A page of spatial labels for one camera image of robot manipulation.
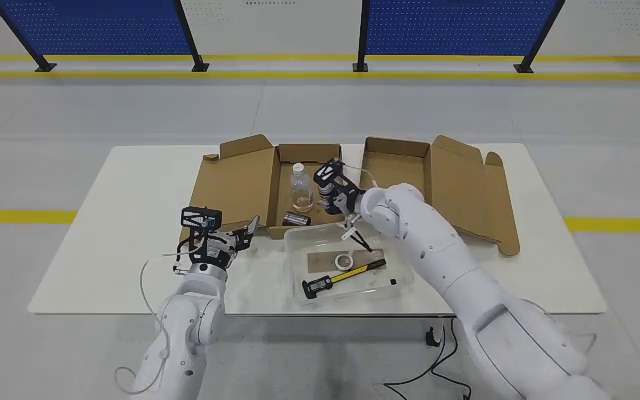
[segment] tape roll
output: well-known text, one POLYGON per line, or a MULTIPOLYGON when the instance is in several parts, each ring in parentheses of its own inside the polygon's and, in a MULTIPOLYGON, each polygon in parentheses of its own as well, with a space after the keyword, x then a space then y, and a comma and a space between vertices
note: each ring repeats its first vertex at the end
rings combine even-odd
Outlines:
POLYGON ((334 263, 340 271, 349 271, 353 267, 353 257, 346 253, 338 254, 334 263))

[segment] white table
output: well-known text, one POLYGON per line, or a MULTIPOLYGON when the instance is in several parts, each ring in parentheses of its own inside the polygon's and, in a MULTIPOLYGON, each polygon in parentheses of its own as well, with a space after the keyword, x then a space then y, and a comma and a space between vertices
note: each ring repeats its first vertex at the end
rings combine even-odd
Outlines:
MULTIPOLYGON (((521 144, 483 144, 502 157, 520 254, 506 258, 494 245, 469 241, 475 259, 507 290, 552 313, 607 310, 576 244, 533 160, 521 144)), ((146 314, 138 290, 145 260, 173 252, 180 210, 188 205, 200 160, 218 146, 115 147, 36 291, 39 314, 146 314)), ((343 145, 345 162, 360 165, 362 145, 343 145)), ((357 182, 357 174, 351 176, 357 182)), ((428 316, 451 313, 420 278, 400 295, 303 308, 290 298, 283 241, 255 237, 229 271, 227 314, 428 316)), ((150 264, 145 288, 152 305, 174 291, 173 258, 150 264)))

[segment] small can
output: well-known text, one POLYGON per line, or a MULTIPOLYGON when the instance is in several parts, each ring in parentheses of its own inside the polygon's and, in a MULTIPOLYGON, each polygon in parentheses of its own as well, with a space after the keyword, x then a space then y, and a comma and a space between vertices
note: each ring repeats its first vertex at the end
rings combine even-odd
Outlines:
POLYGON ((311 217, 300 215, 287 211, 282 219, 283 226, 309 226, 311 225, 311 217))

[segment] white cable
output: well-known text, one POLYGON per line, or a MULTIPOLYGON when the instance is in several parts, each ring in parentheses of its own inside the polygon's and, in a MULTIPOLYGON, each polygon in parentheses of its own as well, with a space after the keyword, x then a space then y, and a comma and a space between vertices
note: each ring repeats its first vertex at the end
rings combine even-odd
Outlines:
MULTIPOLYGON (((522 301, 526 301, 529 304, 534 305, 535 307, 538 308, 538 310, 542 311, 544 313, 544 315, 546 315, 547 317, 549 317, 553 322, 556 323, 556 325, 558 326, 563 326, 563 324, 561 324, 557 319, 555 319, 553 317, 553 315, 549 314, 547 312, 547 310, 545 310, 544 308, 542 308, 541 305, 539 305, 538 303, 531 301, 531 300, 527 300, 527 299, 520 299, 522 301)), ((591 339, 591 342, 589 343, 589 346, 587 346, 587 349, 584 351, 584 354, 589 354, 589 351, 591 350, 591 348, 593 347, 594 344, 596 344, 596 341, 598 340, 598 334, 593 332, 593 333, 575 333, 575 332, 567 332, 569 334, 573 334, 576 337, 585 337, 585 336, 592 336, 593 338, 591 339)))
POLYGON ((374 187, 378 187, 378 182, 376 182, 376 180, 375 180, 375 178, 373 177, 373 175, 371 175, 371 172, 367 171, 367 170, 366 170, 366 169, 364 169, 364 168, 354 167, 354 166, 352 166, 352 165, 347 165, 347 164, 343 164, 343 165, 344 165, 345 167, 349 167, 349 168, 353 168, 353 169, 360 170, 360 171, 364 172, 365 174, 369 175, 369 178, 371 178, 371 184, 372 184, 374 187))
POLYGON ((144 389, 136 390, 136 391, 125 389, 120 384, 120 381, 118 381, 118 372, 121 371, 121 370, 128 371, 129 373, 131 373, 131 375, 133 375, 134 379, 136 378, 136 373, 129 367, 118 367, 118 368, 115 369, 115 371, 113 372, 113 378, 114 378, 114 380, 116 382, 116 387, 122 393, 128 394, 130 396, 135 396, 135 395, 138 395, 138 394, 142 394, 142 393, 146 392, 147 390, 151 389, 151 387, 156 383, 156 381, 160 377, 160 374, 162 374, 162 371, 164 370, 164 367, 165 367, 165 365, 167 363, 167 359, 169 358, 169 353, 170 353, 170 348, 171 348, 170 343, 169 343, 169 332, 167 332, 167 328, 164 327, 164 323, 162 322, 160 317, 158 317, 158 313, 154 312, 153 309, 151 308, 151 305, 149 304, 149 301, 147 300, 147 295, 144 293, 144 285, 142 283, 142 278, 144 276, 144 270, 147 268, 147 265, 152 260, 159 260, 159 259, 164 258, 164 257, 175 257, 175 256, 178 256, 178 255, 183 256, 183 255, 188 255, 188 254, 191 254, 191 253, 195 253, 196 251, 200 250, 200 248, 202 247, 204 242, 205 242, 204 240, 201 240, 200 244, 198 245, 198 247, 196 247, 195 249, 193 249, 191 251, 188 251, 186 253, 167 253, 167 254, 162 254, 161 256, 148 259, 142 265, 142 268, 140 269, 140 280, 139 280, 139 283, 140 283, 140 294, 142 295, 142 300, 144 300, 144 304, 147 306, 147 309, 149 310, 149 313, 151 313, 151 315, 153 315, 155 317, 156 321, 158 321, 158 324, 160 324, 160 329, 164 333, 166 346, 165 346, 164 351, 160 352, 160 354, 159 354, 159 356, 162 358, 162 363, 160 364, 160 368, 158 368, 158 373, 153 378, 153 381, 151 381, 151 383, 147 387, 145 387, 144 389))

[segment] clear plastic container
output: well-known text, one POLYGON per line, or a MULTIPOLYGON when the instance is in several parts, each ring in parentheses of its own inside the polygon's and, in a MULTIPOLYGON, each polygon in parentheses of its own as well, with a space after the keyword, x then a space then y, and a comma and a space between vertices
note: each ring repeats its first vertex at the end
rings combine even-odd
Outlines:
POLYGON ((298 212, 307 212, 313 207, 313 182, 304 170, 304 165, 293 165, 291 174, 291 202, 298 212))
POLYGON ((386 297, 397 294, 402 287, 413 283, 414 274, 404 257, 397 251, 392 240, 382 238, 369 224, 359 223, 358 231, 372 249, 384 252, 386 265, 350 277, 333 285, 329 290, 317 293, 317 298, 307 299, 302 281, 313 281, 326 275, 331 277, 343 273, 332 271, 309 272, 310 253, 350 252, 364 250, 351 239, 342 240, 344 229, 336 224, 295 228, 284 235, 287 266, 292 275, 292 297, 299 305, 323 304, 349 296, 386 297))

